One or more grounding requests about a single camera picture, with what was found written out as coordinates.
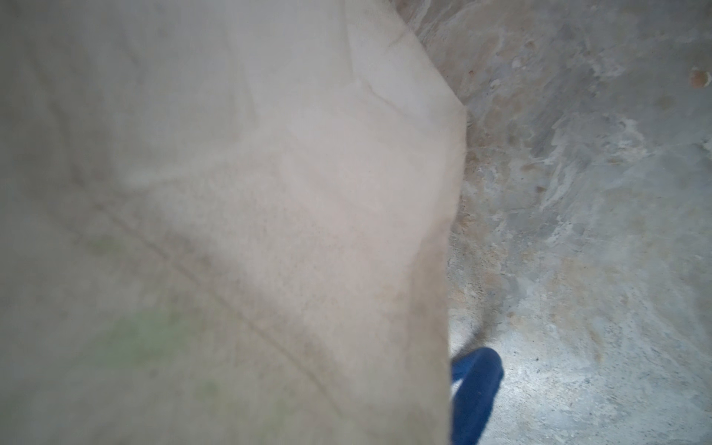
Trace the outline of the white canvas bag blue handles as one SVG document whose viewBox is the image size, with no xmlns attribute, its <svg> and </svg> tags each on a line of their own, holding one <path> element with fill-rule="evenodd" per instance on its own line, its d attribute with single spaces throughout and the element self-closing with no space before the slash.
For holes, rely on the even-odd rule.
<svg viewBox="0 0 712 445">
<path fill-rule="evenodd" d="M 1 441 L 447 444 L 467 112 L 389 1 L 1 5 Z"/>
</svg>

